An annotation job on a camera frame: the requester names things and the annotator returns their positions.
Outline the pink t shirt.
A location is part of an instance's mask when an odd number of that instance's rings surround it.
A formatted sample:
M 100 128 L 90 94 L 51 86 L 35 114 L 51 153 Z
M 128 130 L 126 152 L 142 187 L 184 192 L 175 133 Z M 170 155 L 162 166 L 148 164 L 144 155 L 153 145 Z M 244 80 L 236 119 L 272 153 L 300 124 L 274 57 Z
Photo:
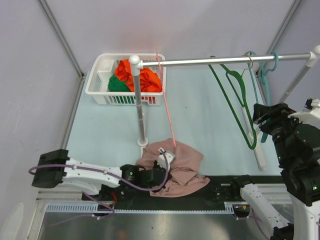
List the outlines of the pink t shirt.
M 175 160 L 171 164 L 170 174 L 172 178 L 165 187 L 158 192 L 151 191 L 152 197 L 178 198 L 195 193 L 206 187 L 210 179 L 198 174 L 204 155 L 191 146 L 177 141 L 174 147 L 171 138 L 151 143 L 142 152 L 142 157 L 136 161 L 137 165 L 151 169 L 154 161 L 160 155 L 159 148 L 175 154 Z

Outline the teal plastic hanger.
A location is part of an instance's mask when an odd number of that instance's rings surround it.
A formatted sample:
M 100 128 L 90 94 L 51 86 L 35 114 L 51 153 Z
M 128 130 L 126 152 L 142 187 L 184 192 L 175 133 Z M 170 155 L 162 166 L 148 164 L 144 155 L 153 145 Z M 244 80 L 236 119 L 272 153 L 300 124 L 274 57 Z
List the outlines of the teal plastic hanger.
M 254 51 L 247 51 L 244 54 L 248 54 L 250 56 L 256 56 L 257 55 Z M 274 57 L 275 57 L 275 63 L 274 63 L 273 68 L 265 69 L 265 67 L 263 65 L 263 62 L 258 62 L 259 67 L 260 67 L 260 70 L 258 71 L 259 72 L 258 80 L 265 87 L 266 105 L 267 106 L 271 105 L 270 86 L 269 86 L 269 81 L 267 79 L 267 74 L 269 72 L 275 71 L 276 68 L 278 67 L 278 63 L 279 63 L 279 54 L 278 54 L 278 52 L 277 51 L 272 51 L 271 54 L 274 55 Z M 254 89 L 256 102 L 258 103 L 258 95 L 257 95 L 257 90 L 256 90 L 256 87 L 255 87 L 255 84 L 253 82 L 254 80 L 253 80 L 252 73 L 250 73 L 250 77 L 251 77 L 251 81 L 252 81 L 252 85 L 253 85 L 253 89 Z M 261 140 L 260 140 L 260 143 L 262 143 L 262 144 L 265 143 L 267 138 L 268 138 L 268 135 L 266 133 L 263 133 L 262 137 L 261 137 Z

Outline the orange t shirt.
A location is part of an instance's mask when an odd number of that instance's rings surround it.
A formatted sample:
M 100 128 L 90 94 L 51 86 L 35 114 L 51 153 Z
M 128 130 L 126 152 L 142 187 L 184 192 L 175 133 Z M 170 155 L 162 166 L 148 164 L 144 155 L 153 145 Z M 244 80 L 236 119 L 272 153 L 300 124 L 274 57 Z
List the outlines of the orange t shirt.
M 131 64 L 128 59 L 119 61 L 115 76 L 126 85 L 130 92 L 134 92 L 134 80 L 131 73 Z M 149 68 L 140 70 L 140 91 L 144 93 L 160 93 L 163 90 L 161 79 Z

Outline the pink wire hanger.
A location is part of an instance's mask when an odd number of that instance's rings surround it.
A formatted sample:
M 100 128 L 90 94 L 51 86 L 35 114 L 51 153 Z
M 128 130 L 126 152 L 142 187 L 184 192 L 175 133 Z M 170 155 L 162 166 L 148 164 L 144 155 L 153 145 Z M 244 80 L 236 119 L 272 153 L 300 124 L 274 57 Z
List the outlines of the pink wire hanger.
M 163 69 L 162 64 L 160 63 L 160 57 L 159 57 L 157 52 L 156 52 L 156 60 L 158 62 L 158 69 L 159 69 L 161 85 L 162 85 L 162 94 L 163 94 L 163 99 L 164 99 L 164 105 L 165 105 L 165 110 L 166 110 L 166 114 L 167 114 L 168 124 L 169 124 L 169 128 L 170 128 L 171 139 L 172 139 L 174 147 L 176 148 L 177 147 L 177 143 L 176 143 L 176 138 L 175 138 L 175 134 L 174 134 L 174 131 L 173 131 L 171 115 L 170 115 L 168 102 L 167 102 L 167 97 L 166 97 L 166 87 L 164 85 L 164 69 Z

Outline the green t shirt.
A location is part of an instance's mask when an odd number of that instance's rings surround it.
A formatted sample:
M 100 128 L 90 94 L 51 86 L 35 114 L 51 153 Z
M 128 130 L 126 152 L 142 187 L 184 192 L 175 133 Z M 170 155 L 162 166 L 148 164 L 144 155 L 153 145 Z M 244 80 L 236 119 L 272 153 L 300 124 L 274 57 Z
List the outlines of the green t shirt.
M 115 75 L 109 78 L 108 89 L 110 92 L 130 92 L 124 81 L 120 81 Z

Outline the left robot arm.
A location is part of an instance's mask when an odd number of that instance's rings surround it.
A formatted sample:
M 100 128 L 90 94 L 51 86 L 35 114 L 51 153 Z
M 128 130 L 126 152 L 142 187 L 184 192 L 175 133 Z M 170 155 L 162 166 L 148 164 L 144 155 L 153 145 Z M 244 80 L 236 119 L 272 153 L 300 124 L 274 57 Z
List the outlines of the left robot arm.
M 176 158 L 172 152 L 159 148 L 153 167 L 146 169 L 132 164 L 117 167 L 89 164 L 69 157 L 68 153 L 66 149 L 58 149 L 42 154 L 38 164 L 28 171 L 33 175 L 31 185 L 39 189 L 74 188 L 100 200 L 110 196 L 111 188 L 120 186 L 154 192 L 169 180 L 171 163 Z

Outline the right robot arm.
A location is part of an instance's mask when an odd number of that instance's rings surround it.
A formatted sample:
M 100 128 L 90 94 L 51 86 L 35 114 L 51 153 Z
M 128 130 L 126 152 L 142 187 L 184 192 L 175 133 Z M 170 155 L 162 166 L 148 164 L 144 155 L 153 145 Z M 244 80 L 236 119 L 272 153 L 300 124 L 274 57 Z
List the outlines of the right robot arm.
M 312 125 L 319 119 L 319 99 L 309 98 L 303 111 L 294 111 L 284 102 L 253 107 L 252 121 L 272 137 L 294 222 L 279 214 L 249 175 L 234 178 L 230 194 L 249 204 L 253 218 L 269 231 L 270 240 L 320 238 L 320 130 Z

